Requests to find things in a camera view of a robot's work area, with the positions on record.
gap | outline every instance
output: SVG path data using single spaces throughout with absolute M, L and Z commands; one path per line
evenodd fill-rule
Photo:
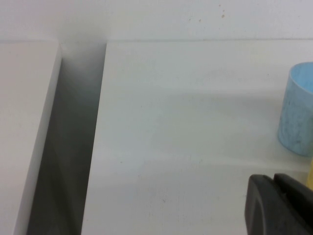
M 81 233 L 106 44 L 61 44 L 28 235 Z

light blue cup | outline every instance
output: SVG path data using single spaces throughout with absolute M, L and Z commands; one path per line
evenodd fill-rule
M 313 62 L 290 69 L 278 138 L 284 147 L 297 154 L 310 157 L 313 154 Z

white wall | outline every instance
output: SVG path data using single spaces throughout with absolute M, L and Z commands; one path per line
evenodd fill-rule
M 312 0 L 3 0 L 0 40 L 307 39 L 312 9 Z

yellow object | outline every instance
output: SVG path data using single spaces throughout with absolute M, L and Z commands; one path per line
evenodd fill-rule
M 311 168 L 307 179 L 307 186 L 313 190 L 313 160 L 311 161 Z

white board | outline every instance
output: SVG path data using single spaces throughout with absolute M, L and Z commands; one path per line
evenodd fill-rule
M 0 44 L 0 234 L 26 233 L 60 64 L 58 43 Z
M 246 233 L 251 174 L 304 182 L 277 128 L 313 41 L 108 43 L 83 235 Z

